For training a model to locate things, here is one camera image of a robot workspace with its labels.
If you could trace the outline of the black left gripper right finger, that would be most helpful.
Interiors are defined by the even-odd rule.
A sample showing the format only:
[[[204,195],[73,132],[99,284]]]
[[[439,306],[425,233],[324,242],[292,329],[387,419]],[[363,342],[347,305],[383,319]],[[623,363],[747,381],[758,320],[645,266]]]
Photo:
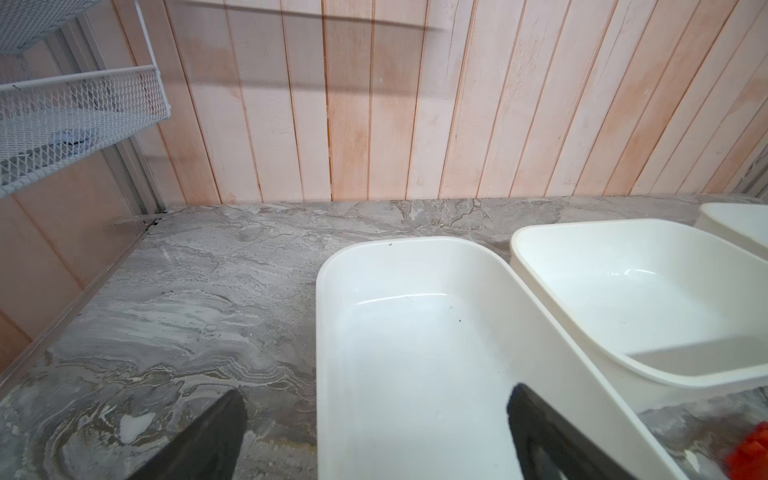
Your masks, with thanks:
[[[525,479],[633,477],[527,385],[514,386],[506,412]]]

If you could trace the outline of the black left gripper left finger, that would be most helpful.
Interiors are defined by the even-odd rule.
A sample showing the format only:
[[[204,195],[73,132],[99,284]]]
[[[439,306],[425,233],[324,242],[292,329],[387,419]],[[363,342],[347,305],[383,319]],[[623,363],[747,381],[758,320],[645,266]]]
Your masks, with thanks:
[[[130,477],[231,479],[247,421],[243,396],[237,390],[230,390]]]

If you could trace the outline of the red lego brick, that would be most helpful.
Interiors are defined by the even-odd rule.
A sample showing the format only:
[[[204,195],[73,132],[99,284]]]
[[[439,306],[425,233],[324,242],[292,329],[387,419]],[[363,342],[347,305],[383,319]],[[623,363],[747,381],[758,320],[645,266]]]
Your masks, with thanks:
[[[767,423],[761,422],[726,458],[730,480],[767,480]]]

